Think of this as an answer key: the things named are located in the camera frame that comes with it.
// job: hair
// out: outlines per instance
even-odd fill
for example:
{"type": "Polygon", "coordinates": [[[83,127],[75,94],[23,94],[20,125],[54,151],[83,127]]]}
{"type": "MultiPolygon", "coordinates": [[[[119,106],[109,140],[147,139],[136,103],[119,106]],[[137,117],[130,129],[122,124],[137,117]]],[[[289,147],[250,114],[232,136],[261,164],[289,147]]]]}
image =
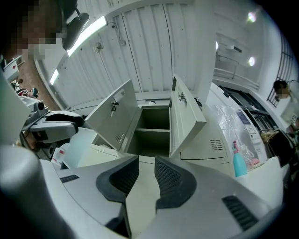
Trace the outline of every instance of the hair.
{"type": "Polygon", "coordinates": [[[33,96],[35,98],[37,98],[38,97],[38,90],[36,88],[32,88],[32,92],[33,92],[33,96]]]}
{"type": "Polygon", "coordinates": [[[288,85],[287,82],[285,82],[284,80],[277,80],[274,82],[273,88],[274,88],[275,92],[277,92],[278,90],[280,90],[282,88],[286,88],[287,85],[288,85]]]}

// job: bottle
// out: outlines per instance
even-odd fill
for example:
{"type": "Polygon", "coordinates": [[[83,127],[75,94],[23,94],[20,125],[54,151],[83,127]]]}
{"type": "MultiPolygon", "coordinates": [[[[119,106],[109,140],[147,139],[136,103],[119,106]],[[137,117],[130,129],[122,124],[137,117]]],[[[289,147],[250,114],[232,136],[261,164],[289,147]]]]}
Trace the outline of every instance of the bottle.
{"type": "Polygon", "coordinates": [[[242,175],[247,174],[247,167],[246,163],[242,157],[242,155],[239,153],[239,149],[237,147],[237,143],[234,140],[233,142],[233,151],[234,151],[234,168],[235,168],[235,176],[239,177],[242,175]]]}

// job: compartment door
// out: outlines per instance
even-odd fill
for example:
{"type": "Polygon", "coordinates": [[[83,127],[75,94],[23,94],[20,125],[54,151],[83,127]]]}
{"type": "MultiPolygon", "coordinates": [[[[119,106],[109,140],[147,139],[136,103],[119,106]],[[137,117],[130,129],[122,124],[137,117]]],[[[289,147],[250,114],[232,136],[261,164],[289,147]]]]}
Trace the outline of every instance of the compartment door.
{"type": "Polygon", "coordinates": [[[177,74],[173,76],[169,110],[172,158],[179,156],[206,123],[201,107],[177,74]]]}
{"type": "Polygon", "coordinates": [[[85,122],[111,147],[119,150],[138,108],[132,80],[104,99],[85,122]]]}

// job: person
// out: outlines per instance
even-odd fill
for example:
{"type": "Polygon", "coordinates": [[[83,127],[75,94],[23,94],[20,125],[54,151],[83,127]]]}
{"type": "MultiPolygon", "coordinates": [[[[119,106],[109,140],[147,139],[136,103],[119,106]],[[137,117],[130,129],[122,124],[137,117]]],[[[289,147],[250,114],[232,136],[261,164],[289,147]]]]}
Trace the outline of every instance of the person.
{"type": "Polygon", "coordinates": [[[19,89],[16,91],[18,96],[27,96],[30,98],[37,98],[38,97],[38,90],[36,88],[32,88],[30,91],[26,89],[19,89]]]}
{"type": "Polygon", "coordinates": [[[289,96],[291,101],[299,102],[299,82],[296,80],[291,80],[289,83],[283,80],[277,80],[273,84],[276,96],[279,99],[285,99],[289,96]]]}
{"type": "Polygon", "coordinates": [[[23,79],[19,79],[19,80],[14,80],[10,83],[10,85],[12,86],[12,88],[14,89],[14,91],[17,91],[20,89],[20,84],[23,83],[23,79]]]}

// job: light fixture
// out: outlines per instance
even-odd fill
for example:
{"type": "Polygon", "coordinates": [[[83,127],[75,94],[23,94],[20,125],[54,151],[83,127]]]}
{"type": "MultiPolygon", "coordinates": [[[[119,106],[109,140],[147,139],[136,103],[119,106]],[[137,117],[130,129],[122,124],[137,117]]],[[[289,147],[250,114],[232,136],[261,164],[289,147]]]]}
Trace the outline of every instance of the light fixture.
{"type": "Polygon", "coordinates": [[[255,58],[254,57],[249,58],[248,63],[249,63],[250,66],[253,66],[256,63],[255,58]]]}
{"type": "Polygon", "coordinates": [[[78,37],[77,41],[75,42],[74,46],[67,51],[67,54],[71,56],[74,51],[93,33],[101,29],[102,27],[107,25],[107,21],[105,16],[100,17],[96,20],[93,24],[91,24],[88,28],[86,28],[78,37]]]}
{"type": "Polygon", "coordinates": [[[248,13],[248,20],[251,22],[255,22],[256,21],[256,14],[255,13],[248,13]]]}
{"type": "Polygon", "coordinates": [[[51,80],[50,80],[51,85],[54,84],[54,82],[55,82],[55,80],[57,79],[58,75],[59,75],[59,73],[58,73],[58,71],[57,71],[57,69],[56,69],[56,70],[54,71],[52,77],[51,77],[51,80]]]}

